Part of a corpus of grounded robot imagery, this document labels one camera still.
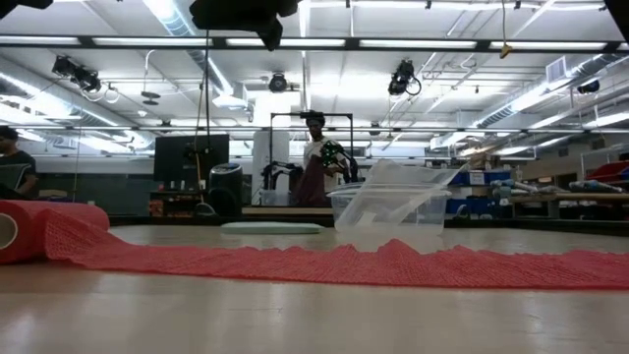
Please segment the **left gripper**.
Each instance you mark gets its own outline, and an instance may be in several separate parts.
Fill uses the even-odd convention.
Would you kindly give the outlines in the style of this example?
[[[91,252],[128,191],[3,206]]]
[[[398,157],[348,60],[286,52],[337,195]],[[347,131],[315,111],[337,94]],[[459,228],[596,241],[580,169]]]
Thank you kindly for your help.
[[[200,30],[257,30],[268,51],[280,46],[283,26],[279,17],[298,10],[300,0],[195,0],[189,7]]]

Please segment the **standing person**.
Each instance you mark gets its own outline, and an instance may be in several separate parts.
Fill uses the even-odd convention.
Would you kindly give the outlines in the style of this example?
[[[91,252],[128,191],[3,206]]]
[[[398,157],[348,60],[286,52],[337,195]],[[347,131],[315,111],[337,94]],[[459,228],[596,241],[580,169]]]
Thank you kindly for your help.
[[[328,194],[349,174],[350,167],[342,146],[323,133],[324,115],[308,111],[305,121],[311,141],[304,147],[304,175],[294,202],[298,207],[325,207],[329,205]]]

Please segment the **grey wrapped bundle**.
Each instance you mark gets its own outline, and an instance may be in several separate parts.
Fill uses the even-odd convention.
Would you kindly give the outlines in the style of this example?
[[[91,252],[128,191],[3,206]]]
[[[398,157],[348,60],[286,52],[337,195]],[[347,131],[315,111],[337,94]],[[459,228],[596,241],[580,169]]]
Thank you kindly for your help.
[[[569,190],[574,193],[624,194],[625,190],[596,180],[575,181],[569,183]]]
[[[555,186],[537,187],[523,182],[507,180],[495,180],[490,183],[493,195],[496,198],[508,198],[522,195],[539,195],[564,193],[563,189]]]

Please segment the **clear plastic zipper bag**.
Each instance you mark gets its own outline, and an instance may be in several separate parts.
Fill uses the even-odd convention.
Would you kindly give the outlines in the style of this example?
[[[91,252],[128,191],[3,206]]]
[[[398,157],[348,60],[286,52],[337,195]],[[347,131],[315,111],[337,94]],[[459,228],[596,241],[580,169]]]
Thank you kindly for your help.
[[[418,165],[403,165],[384,159],[372,166],[365,181],[346,185],[437,185],[448,191],[448,184],[457,173],[459,173],[457,169],[433,169]]]

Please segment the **red elastic bandage roll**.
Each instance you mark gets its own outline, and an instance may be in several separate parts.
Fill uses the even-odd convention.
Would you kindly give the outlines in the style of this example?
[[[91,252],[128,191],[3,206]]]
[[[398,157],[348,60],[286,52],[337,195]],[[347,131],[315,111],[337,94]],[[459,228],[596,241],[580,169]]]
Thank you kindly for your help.
[[[629,253],[500,254],[457,246],[420,254],[394,239],[374,252],[148,246],[109,231],[97,206],[0,201],[12,226],[0,265],[47,259],[96,270],[359,285],[629,290]]]

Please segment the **white air vent grille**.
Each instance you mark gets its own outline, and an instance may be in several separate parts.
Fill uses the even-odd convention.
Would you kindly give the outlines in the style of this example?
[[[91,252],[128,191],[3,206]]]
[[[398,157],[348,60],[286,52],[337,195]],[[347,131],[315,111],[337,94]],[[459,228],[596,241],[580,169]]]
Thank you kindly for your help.
[[[566,79],[568,77],[566,57],[561,56],[560,58],[548,64],[545,67],[545,77],[546,77],[546,81],[549,84],[556,83],[560,80]]]

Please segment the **dark shelf with items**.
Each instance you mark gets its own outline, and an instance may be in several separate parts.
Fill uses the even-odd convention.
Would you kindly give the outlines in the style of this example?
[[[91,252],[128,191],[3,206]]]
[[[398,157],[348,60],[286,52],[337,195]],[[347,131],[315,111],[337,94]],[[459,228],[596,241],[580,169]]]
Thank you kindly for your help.
[[[201,197],[201,192],[193,191],[150,192],[148,213],[152,217],[193,217]]]

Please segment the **long light bar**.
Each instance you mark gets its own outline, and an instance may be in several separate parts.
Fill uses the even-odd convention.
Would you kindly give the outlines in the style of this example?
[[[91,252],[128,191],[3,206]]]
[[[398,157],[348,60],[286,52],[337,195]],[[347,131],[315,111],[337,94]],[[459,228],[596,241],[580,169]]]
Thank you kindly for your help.
[[[261,39],[237,36],[106,36],[0,34],[0,47],[161,50],[263,50]],[[622,41],[507,40],[385,37],[285,37],[279,50],[524,54],[629,54]]]

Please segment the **yellow handled broom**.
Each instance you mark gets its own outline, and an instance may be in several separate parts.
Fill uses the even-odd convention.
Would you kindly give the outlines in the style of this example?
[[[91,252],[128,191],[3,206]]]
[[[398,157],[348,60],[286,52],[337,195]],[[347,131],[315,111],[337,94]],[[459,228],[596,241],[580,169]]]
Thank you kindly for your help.
[[[197,217],[213,217],[215,216],[214,208],[205,200],[207,192],[205,184],[201,178],[200,150],[194,147],[195,161],[197,167],[198,191],[200,193],[200,202],[194,208],[194,216]]]

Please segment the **red storage bin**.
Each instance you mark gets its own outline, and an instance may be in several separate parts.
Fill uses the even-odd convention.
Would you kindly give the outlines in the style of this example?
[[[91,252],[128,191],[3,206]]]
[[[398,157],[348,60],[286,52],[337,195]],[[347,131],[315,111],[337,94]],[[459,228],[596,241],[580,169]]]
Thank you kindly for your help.
[[[589,173],[586,179],[606,184],[629,183],[629,160],[605,164]]]

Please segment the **yellow hanging tag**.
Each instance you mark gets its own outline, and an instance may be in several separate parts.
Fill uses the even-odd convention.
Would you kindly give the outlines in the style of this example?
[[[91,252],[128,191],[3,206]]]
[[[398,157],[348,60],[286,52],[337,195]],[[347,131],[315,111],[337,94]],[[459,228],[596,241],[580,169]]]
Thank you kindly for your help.
[[[502,20],[501,20],[502,45],[500,48],[499,58],[505,59],[509,55],[509,53],[512,51],[512,47],[508,44],[508,41],[507,41],[506,1],[500,0],[500,4],[501,4],[501,15],[502,15]]]

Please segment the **seated person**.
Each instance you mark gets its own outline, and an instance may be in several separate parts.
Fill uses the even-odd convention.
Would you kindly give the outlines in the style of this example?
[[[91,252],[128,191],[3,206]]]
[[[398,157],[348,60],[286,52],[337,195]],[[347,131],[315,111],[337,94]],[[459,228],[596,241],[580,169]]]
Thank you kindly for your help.
[[[34,200],[38,194],[36,162],[18,149],[18,132],[0,126],[0,200]]]

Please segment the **mint green container lid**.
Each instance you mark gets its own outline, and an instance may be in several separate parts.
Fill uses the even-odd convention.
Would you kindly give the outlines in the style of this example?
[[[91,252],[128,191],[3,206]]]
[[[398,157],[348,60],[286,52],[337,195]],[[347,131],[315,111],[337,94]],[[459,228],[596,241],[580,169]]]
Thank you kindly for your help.
[[[230,222],[220,226],[224,234],[237,235],[297,235],[318,234],[323,226],[314,223],[295,223],[277,221]]]

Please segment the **blue storage bin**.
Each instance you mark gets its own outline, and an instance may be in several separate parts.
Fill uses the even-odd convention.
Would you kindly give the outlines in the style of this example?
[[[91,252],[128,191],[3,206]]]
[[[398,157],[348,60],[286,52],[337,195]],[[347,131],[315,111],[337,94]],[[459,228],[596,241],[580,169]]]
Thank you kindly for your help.
[[[463,171],[455,175],[449,186],[488,186],[493,181],[510,178],[509,171]]]
[[[450,199],[446,203],[445,212],[448,214],[455,214],[460,207],[465,207],[469,214],[492,214],[501,215],[506,210],[510,209],[510,206],[503,206],[499,203],[499,200],[488,198],[474,198],[474,199]]]

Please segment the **wooden workbench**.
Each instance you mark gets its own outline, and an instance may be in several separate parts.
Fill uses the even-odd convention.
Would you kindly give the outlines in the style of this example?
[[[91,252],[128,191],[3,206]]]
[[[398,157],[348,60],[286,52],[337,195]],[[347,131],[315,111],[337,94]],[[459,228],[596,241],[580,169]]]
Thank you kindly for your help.
[[[629,205],[629,194],[605,194],[605,193],[554,193],[533,194],[510,197],[512,205],[524,203],[547,203],[547,213],[550,218],[559,218],[560,202],[597,202],[604,205]]]

